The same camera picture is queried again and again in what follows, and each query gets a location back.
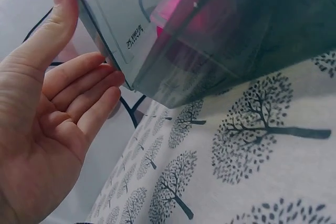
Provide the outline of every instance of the finger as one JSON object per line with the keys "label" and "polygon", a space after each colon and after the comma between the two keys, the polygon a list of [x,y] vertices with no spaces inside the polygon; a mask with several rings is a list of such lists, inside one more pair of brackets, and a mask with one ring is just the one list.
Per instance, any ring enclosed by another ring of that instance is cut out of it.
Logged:
{"label": "finger", "polygon": [[102,64],[96,67],[94,70],[77,79],[71,85],[67,86],[58,93],[52,99],[52,103],[59,111],[65,112],[76,97],[93,88],[93,86],[113,71],[114,69],[108,64]]}
{"label": "finger", "polygon": [[51,17],[28,40],[15,49],[9,60],[45,72],[52,60],[69,43],[78,19],[77,0],[54,0]]}
{"label": "finger", "polygon": [[115,71],[101,80],[90,90],[79,95],[68,107],[67,113],[77,123],[81,116],[90,109],[110,87],[119,87],[124,82],[120,71]]}
{"label": "finger", "polygon": [[77,126],[83,131],[89,145],[106,121],[112,110],[116,107],[121,92],[117,87],[105,91],[102,97],[79,119]]}
{"label": "finger", "polygon": [[92,71],[104,62],[104,57],[98,52],[78,56],[46,73],[42,92],[52,100],[59,92],[76,79]]}
{"label": "finger", "polygon": [[76,0],[55,2],[50,21],[0,63],[0,113],[8,111],[6,124],[24,132],[31,129],[45,70],[68,43],[77,23]]}

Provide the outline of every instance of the white surface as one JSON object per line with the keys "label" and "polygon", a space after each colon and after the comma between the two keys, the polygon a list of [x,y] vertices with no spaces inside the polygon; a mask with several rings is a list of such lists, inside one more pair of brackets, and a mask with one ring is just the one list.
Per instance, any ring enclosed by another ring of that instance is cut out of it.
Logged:
{"label": "white surface", "polygon": [[[20,45],[52,5],[52,0],[0,0],[0,59]],[[77,51],[90,51],[84,38],[76,35],[74,39],[76,45],[82,40],[83,46],[76,46]],[[122,95],[130,106],[141,97],[141,94],[124,88]],[[43,223],[72,223],[85,219],[133,131],[131,119],[121,107],[96,137],[74,189]]]}

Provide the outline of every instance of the pink light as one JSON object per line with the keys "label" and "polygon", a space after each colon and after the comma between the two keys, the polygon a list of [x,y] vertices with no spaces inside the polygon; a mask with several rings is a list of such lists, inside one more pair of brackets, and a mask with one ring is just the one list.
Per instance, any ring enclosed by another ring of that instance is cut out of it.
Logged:
{"label": "pink light", "polygon": [[161,17],[169,20],[181,0],[168,0],[160,11]]}

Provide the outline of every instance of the hand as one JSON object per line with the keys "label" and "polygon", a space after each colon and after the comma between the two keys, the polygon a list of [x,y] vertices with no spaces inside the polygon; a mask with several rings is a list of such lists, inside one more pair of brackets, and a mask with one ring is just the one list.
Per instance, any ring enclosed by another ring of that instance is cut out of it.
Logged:
{"label": "hand", "polygon": [[99,53],[45,74],[78,18],[76,0],[54,1],[51,19],[0,63],[0,223],[39,223],[61,203],[124,82]]}

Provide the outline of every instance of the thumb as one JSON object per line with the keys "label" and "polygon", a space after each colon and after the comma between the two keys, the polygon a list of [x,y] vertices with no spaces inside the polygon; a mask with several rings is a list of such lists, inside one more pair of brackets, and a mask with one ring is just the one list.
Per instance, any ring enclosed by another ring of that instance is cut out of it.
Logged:
{"label": "thumb", "polygon": [[45,71],[75,32],[77,1],[54,2],[49,21],[0,63],[0,126],[31,129]]}
{"label": "thumb", "polygon": [[50,19],[6,60],[19,61],[45,72],[72,38],[78,20],[77,0],[54,0]]}

